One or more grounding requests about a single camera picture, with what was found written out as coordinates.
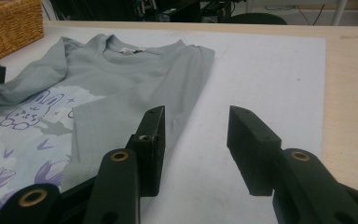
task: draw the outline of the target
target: fabric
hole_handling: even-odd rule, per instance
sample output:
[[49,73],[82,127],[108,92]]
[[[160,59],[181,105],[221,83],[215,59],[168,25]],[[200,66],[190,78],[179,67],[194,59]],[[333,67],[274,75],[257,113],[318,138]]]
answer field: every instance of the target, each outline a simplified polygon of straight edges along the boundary
[[0,207],[33,183],[69,189],[126,146],[145,113],[165,105],[166,155],[208,79],[214,51],[184,44],[139,48],[116,36],[61,38],[0,84]]

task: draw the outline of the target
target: wooden table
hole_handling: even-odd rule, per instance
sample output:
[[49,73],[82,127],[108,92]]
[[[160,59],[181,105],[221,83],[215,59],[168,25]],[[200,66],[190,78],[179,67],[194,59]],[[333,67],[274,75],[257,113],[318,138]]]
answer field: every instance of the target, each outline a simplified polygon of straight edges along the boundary
[[358,27],[112,21],[45,21],[44,25],[325,38],[323,162],[339,182],[358,189]]

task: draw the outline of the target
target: white paper sheet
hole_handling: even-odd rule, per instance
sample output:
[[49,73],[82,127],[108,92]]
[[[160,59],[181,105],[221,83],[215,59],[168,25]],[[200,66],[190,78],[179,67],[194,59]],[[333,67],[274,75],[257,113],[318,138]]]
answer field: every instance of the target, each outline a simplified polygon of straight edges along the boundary
[[254,111],[282,148],[322,154],[325,41],[320,38],[188,31],[46,28],[46,36],[3,60],[7,80],[62,35],[87,42],[115,34],[135,46],[178,38],[216,51],[211,77],[171,157],[160,194],[142,213],[152,223],[277,223],[270,197],[252,197],[226,147],[230,105]]

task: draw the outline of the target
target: wicker basket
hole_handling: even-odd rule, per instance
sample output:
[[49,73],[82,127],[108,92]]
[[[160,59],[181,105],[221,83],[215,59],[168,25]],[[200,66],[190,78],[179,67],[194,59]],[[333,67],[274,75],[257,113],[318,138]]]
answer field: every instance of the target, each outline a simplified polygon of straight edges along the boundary
[[0,58],[43,37],[41,0],[0,0]]

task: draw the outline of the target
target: floor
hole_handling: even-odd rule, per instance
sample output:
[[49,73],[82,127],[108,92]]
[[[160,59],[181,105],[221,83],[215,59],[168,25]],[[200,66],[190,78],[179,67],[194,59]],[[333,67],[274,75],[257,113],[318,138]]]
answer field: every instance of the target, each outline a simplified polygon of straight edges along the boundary
[[[54,12],[52,10],[49,0],[43,1],[44,5],[44,19],[45,20],[55,20]],[[253,12],[266,12],[282,17],[289,25],[312,25],[315,23],[316,18],[320,10],[311,10],[311,9],[301,9],[298,10],[297,7],[282,7],[282,8],[254,8]],[[245,13],[245,3],[239,2],[235,3],[235,10],[232,15],[238,15]],[[325,9],[322,11],[321,16],[316,21],[315,25],[330,25],[331,20],[333,19],[334,10]],[[358,10],[345,10],[341,21],[340,26],[358,26]]]

